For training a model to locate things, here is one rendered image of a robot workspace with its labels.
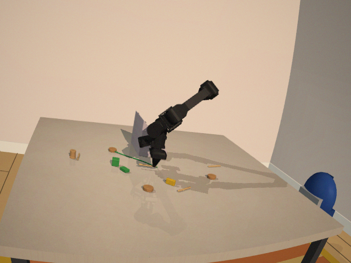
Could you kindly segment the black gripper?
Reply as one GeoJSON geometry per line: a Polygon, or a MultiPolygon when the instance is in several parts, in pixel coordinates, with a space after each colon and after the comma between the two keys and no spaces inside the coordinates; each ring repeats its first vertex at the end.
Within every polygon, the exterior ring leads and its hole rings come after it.
{"type": "Polygon", "coordinates": [[[167,134],[161,134],[159,137],[154,138],[154,147],[149,148],[150,156],[152,158],[152,165],[155,168],[160,160],[166,160],[167,154],[165,152],[165,141],[167,134]]]}

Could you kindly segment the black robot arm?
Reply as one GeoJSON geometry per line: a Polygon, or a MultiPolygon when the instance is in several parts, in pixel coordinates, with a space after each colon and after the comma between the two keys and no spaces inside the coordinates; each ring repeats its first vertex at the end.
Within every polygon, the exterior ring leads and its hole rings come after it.
{"type": "Polygon", "coordinates": [[[187,112],[194,106],[198,105],[202,100],[213,99],[219,95],[219,90],[212,81],[205,81],[200,85],[199,91],[189,100],[182,104],[176,104],[163,111],[153,123],[149,124],[146,136],[138,137],[139,147],[154,147],[154,138],[161,134],[167,134],[177,128],[183,122],[187,112]]]}

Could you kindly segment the green wooden block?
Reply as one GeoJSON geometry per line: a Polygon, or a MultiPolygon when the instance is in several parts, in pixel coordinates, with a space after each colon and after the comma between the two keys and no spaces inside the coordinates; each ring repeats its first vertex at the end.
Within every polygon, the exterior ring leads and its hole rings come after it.
{"type": "Polygon", "coordinates": [[[128,173],[130,171],[130,169],[126,168],[126,167],[120,167],[120,170],[125,172],[125,173],[128,173]]]}
{"type": "Polygon", "coordinates": [[[113,157],[112,158],[112,166],[118,167],[119,166],[119,162],[120,162],[120,158],[118,158],[118,157],[113,157]]]}

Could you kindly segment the yellow rectangular block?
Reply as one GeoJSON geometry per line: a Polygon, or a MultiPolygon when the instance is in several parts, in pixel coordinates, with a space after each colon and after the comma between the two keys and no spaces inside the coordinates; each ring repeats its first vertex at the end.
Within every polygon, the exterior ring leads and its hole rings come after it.
{"type": "Polygon", "coordinates": [[[166,178],[166,183],[165,183],[165,184],[169,184],[169,185],[174,186],[174,185],[175,185],[175,183],[176,183],[176,181],[175,181],[175,180],[170,179],[170,178],[166,178]]]}

